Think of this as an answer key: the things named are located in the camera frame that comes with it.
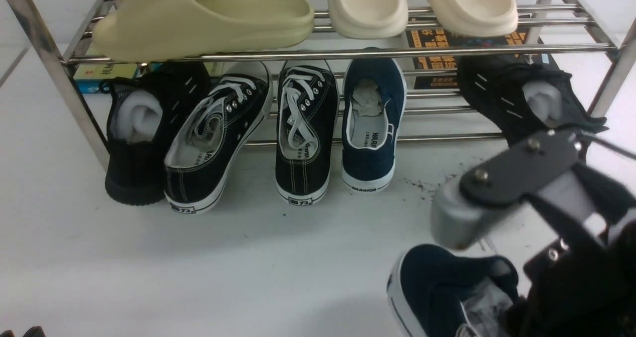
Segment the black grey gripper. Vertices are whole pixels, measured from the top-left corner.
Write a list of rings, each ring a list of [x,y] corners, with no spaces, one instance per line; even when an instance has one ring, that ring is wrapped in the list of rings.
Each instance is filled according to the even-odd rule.
[[[601,249],[584,222],[597,213],[607,226],[620,225],[635,216],[635,197],[582,160],[582,146],[591,142],[635,158],[589,132],[537,132],[441,186],[431,205],[432,237],[467,249],[527,204],[566,244]]]

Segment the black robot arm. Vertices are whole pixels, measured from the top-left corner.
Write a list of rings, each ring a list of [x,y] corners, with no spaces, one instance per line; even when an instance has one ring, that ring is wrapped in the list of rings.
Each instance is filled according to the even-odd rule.
[[[541,131],[433,198],[431,232],[445,248],[467,249],[527,205],[556,233],[523,267],[528,296],[499,319],[511,337],[635,335],[635,196],[584,162],[591,142],[635,158],[589,132]]]

